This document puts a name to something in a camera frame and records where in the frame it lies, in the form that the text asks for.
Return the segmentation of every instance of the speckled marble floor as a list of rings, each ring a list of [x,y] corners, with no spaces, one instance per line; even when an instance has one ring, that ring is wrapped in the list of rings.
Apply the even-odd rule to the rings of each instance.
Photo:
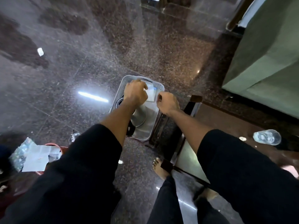
[[[140,0],[0,0],[0,133],[67,146],[73,130],[84,132],[106,116],[125,75],[163,83],[181,107],[196,94],[276,124],[271,113],[228,101],[221,90],[240,41],[224,29],[239,2],[192,0],[190,8],[168,4],[159,12]],[[162,185],[151,170],[159,155],[126,140],[115,175],[123,197],[112,223],[146,223]],[[185,223],[197,223],[191,198],[200,185],[179,173],[174,178]],[[212,205],[230,223],[242,223],[223,198]]]

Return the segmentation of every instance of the hand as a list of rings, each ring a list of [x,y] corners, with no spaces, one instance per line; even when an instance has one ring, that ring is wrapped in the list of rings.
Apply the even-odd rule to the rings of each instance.
[[[167,116],[170,116],[173,110],[180,110],[176,97],[169,92],[162,91],[158,94],[157,107]]]
[[[147,85],[140,79],[132,80],[126,84],[125,91],[123,93],[123,100],[130,101],[136,107],[142,105],[147,100]]]

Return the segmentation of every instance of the clear plastic bottle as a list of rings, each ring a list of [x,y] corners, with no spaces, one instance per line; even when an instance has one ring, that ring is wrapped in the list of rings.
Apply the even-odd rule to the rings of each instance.
[[[276,130],[265,130],[255,132],[253,139],[262,144],[278,145],[281,142],[281,135]]]

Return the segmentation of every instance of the bare foot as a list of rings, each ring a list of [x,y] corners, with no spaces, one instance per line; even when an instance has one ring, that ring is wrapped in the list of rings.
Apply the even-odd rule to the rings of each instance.
[[[209,188],[205,188],[202,194],[200,194],[199,197],[206,198],[207,200],[212,200],[216,196],[218,196],[218,192],[215,192],[214,190],[211,190]]]
[[[161,164],[162,164],[162,160],[160,160],[158,157],[154,159],[154,163],[153,163],[153,166],[152,168],[154,169],[154,171],[156,172],[156,174],[162,178],[162,180],[166,180],[167,176],[170,175],[170,173],[168,173],[166,170],[164,170],[162,167],[161,167]]]

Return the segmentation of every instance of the black pants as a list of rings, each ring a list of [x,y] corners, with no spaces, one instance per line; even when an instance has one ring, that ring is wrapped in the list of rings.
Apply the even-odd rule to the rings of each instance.
[[[197,202],[197,221],[199,224],[229,224],[226,218],[205,199]],[[148,224],[183,223],[176,183],[172,176],[168,176],[159,190]]]

